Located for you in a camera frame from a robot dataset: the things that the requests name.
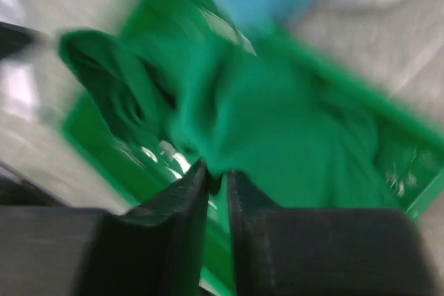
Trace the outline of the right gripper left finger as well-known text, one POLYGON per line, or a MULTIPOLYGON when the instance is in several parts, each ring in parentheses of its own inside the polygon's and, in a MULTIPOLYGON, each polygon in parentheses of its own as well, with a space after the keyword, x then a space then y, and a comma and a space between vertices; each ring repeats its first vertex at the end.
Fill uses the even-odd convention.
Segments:
POLYGON ((121 216, 101 216, 77 295, 198 295, 210 194, 206 165, 121 216))

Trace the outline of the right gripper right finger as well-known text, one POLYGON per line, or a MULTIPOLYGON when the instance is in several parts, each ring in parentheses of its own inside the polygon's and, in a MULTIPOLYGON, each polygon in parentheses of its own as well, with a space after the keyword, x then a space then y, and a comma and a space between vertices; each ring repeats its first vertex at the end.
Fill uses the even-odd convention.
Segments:
POLYGON ((284 208, 227 176, 238 295, 435 295, 416 226, 396 209, 284 208))

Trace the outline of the green t shirt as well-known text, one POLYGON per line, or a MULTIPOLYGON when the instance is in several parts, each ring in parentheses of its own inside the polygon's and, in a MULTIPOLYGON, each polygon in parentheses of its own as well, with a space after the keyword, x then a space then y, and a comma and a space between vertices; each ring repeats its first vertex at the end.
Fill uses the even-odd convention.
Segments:
POLYGON ((83 30, 59 52, 130 147, 168 142, 215 176, 245 173, 285 207, 398 207, 375 167, 375 115, 285 44, 271 36, 248 52, 212 32, 129 44, 83 30))

